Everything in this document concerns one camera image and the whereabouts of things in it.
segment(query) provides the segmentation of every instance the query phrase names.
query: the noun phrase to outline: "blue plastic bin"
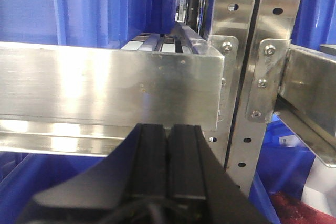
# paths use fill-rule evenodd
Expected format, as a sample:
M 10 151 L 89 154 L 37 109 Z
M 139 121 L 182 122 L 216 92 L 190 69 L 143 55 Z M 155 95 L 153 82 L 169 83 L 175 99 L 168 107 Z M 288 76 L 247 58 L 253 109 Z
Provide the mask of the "blue plastic bin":
M 249 200 L 273 224 L 280 224 L 269 196 L 279 191 L 301 199 L 315 155 L 308 148 L 287 147 L 280 138 L 294 133 L 276 116 L 267 126 Z
M 10 160 L 10 156 L 16 158 L 18 155 L 7 153 L 5 156 Z M 76 176 L 101 159 L 101 157 L 28 154 L 0 182 L 0 224 L 13 224 L 36 192 Z M 4 160 L 4 156 L 0 156 L 0 162 Z
M 0 0 L 0 41 L 121 48 L 143 31 L 169 33 L 174 0 Z

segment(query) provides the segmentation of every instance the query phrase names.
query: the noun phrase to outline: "bolt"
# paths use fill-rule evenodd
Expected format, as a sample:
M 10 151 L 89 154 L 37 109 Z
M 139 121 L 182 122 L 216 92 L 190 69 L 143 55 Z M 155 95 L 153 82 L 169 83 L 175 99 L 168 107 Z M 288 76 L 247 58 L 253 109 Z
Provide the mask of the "bolt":
M 253 110 L 252 112 L 252 118 L 258 118 L 261 116 L 261 112 L 259 110 Z
M 267 80 L 259 79 L 258 87 L 260 87 L 262 89 L 264 89 L 265 87 L 267 87 Z
M 222 49 L 223 49 L 224 53 L 232 51 L 231 42 L 229 42 L 229 41 L 224 42 L 223 45 L 222 45 Z
M 276 51 L 276 48 L 275 48 L 275 46 L 273 46 L 273 45 L 267 45 L 267 46 L 264 48 L 264 54 L 265 54 L 266 56 L 271 56 L 271 55 L 273 55 L 273 54 L 275 53 L 275 51 Z

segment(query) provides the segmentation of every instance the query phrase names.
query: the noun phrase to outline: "metal plate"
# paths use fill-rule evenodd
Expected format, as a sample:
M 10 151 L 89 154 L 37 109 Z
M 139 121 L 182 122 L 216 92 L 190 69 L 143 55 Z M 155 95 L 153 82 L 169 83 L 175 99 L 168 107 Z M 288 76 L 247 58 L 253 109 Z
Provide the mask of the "metal plate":
M 221 164 L 224 163 L 228 136 L 230 134 L 234 104 L 236 100 L 236 84 L 233 84 L 237 60 L 238 39 L 233 36 L 210 35 L 208 43 L 217 48 L 225 56 L 224 75 L 218 110 L 218 122 L 216 131 L 204 131 L 205 139 L 216 139 L 209 142 L 210 148 Z M 225 51 L 223 44 L 229 45 L 230 50 Z
M 246 118 L 253 122 L 270 123 L 280 85 L 290 40 L 265 39 L 260 43 Z M 265 50 L 274 50 L 271 55 Z
M 0 43 L 0 118 L 216 129 L 224 57 Z
M 333 44 L 321 44 L 320 51 L 325 52 L 326 54 L 335 55 L 336 56 L 336 45 Z
M 0 150 L 106 156 L 131 127 L 0 120 Z

